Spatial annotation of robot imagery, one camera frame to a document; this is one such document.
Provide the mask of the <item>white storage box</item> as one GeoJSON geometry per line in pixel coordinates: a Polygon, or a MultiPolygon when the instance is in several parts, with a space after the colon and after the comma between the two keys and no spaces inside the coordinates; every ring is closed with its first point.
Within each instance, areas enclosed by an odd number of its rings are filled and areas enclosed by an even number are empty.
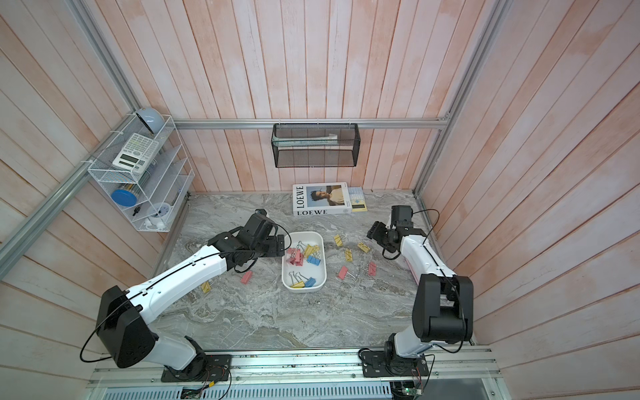
{"type": "Polygon", "coordinates": [[[290,233],[285,237],[285,255],[282,257],[282,283],[292,293],[313,293],[319,291],[327,281],[326,256],[323,238],[315,232],[290,233]],[[289,274],[296,273],[306,281],[315,278],[312,288],[290,288],[289,274]]]}

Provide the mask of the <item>pink binder clip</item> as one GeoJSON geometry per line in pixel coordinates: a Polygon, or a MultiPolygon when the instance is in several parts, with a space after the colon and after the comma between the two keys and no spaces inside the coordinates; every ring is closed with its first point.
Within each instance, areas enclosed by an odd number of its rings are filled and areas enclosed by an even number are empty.
{"type": "Polygon", "coordinates": [[[350,271],[348,270],[348,268],[346,266],[342,266],[340,268],[337,277],[339,279],[341,279],[341,280],[345,280],[346,278],[350,278],[352,280],[355,280],[357,278],[355,275],[350,273],[350,271]]]}
{"type": "Polygon", "coordinates": [[[251,280],[252,276],[253,276],[253,271],[248,271],[248,272],[246,272],[246,273],[242,276],[241,283],[242,283],[242,284],[247,284],[247,283],[251,280]]]}

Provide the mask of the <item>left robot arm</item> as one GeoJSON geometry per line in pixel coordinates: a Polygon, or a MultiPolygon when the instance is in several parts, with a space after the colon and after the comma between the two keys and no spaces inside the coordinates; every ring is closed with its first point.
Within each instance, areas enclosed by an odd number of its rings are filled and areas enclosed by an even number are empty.
{"type": "Polygon", "coordinates": [[[93,335],[118,368],[138,363],[162,365],[178,381],[206,378],[211,363],[189,336],[173,337],[150,327],[169,306],[203,283],[229,271],[246,273],[260,258],[280,258],[293,240],[290,233],[256,210],[241,227],[222,232],[192,256],[155,278],[128,289],[103,293],[93,335]]]}

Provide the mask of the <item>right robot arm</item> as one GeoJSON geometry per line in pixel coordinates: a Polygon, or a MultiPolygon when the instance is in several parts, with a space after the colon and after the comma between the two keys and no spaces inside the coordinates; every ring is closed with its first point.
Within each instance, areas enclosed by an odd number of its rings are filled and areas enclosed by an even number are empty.
{"type": "Polygon", "coordinates": [[[386,260],[404,260],[418,285],[410,325],[392,334],[380,353],[391,376],[418,371],[418,360],[431,348],[457,353],[473,337],[473,282],[441,260],[428,233],[414,226],[417,214],[410,206],[395,205],[389,221],[376,221],[367,234],[386,260]]]}

